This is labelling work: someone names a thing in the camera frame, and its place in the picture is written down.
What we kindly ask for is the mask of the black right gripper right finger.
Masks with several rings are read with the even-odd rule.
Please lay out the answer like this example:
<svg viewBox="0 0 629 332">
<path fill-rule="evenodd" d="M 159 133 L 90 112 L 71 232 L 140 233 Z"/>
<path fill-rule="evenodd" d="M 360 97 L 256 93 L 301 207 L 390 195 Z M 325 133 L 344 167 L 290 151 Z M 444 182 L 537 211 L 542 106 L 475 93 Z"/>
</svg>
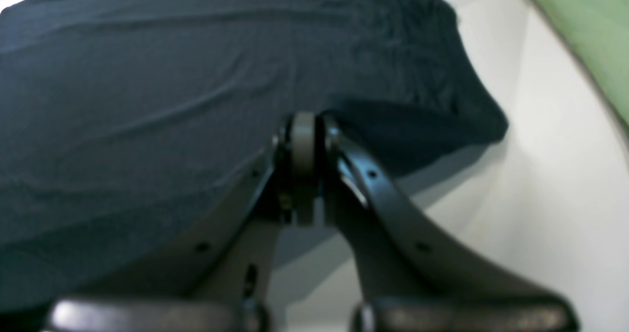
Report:
<svg viewBox="0 0 629 332">
<path fill-rule="evenodd" d="M 373 155 L 322 117 L 328 209 L 364 300 L 351 332 L 577 332 L 559 294 L 481 257 L 427 218 Z"/>
</svg>

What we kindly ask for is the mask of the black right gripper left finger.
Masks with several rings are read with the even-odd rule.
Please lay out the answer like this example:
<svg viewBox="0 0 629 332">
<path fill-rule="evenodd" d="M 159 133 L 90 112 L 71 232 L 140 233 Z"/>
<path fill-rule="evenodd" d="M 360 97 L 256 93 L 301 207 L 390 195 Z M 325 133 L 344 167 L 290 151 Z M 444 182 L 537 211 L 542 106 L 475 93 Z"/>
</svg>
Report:
<svg viewBox="0 0 629 332">
<path fill-rule="evenodd" d="M 51 307 L 46 332 L 270 332 L 281 232 L 313 222 L 316 115 L 288 117 L 225 197 L 173 240 Z"/>
</svg>

